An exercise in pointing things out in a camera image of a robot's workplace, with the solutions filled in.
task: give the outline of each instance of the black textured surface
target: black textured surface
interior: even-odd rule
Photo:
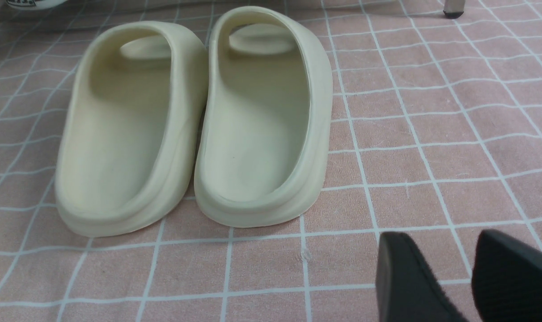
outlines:
[[[405,233],[380,235],[377,301],[381,322],[466,322]]]
[[[542,252],[497,230],[478,238],[472,292],[485,322],[542,322]]]

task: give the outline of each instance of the slide sandal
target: slide sandal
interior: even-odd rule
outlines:
[[[498,230],[482,231],[472,292],[486,322],[541,322],[542,252]]]
[[[209,55],[199,208],[237,228],[300,216],[326,172],[333,81],[322,44],[294,20],[247,6],[220,17]]]
[[[377,301],[381,322],[467,322],[406,233],[380,234]]]
[[[207,50],[183,26],[135,22],[91,43],[55,177],[58,211],[73,232],[133,232],[177,205],[193,171],[207,82]]]

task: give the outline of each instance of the chair leg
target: chair leg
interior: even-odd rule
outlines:
[[[457,19],[464,13],[466,0],[445,0],[444,14],[448,19]]]

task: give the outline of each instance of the cream slide sandal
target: cream slide sandal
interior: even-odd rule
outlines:
[[[326,172],[333,81],[322,44],[294,20],[248,6],[217,21],[209,59],[199,208],[237,228],[300,216]]]
[[[89,46],[55,177],[58,211],[73,232],[133,232],[177,205],[193,171],[207,68],[199,38],[165,22],[113,27]]]

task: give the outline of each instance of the pink checkered fabric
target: pink checkered fabric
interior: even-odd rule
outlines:
[[[193,187],[139,232],[88,239],[52,182],[73,75],[109,27],[171,21],[207,41],[262,5],[319,36],[335,80],[323,191],[300,219],[230,229]],[[69,0],[0,12],[0,321],[377,321],[377,237],[408,232],[471,320],[478,233],[542,250],[542,0]]]

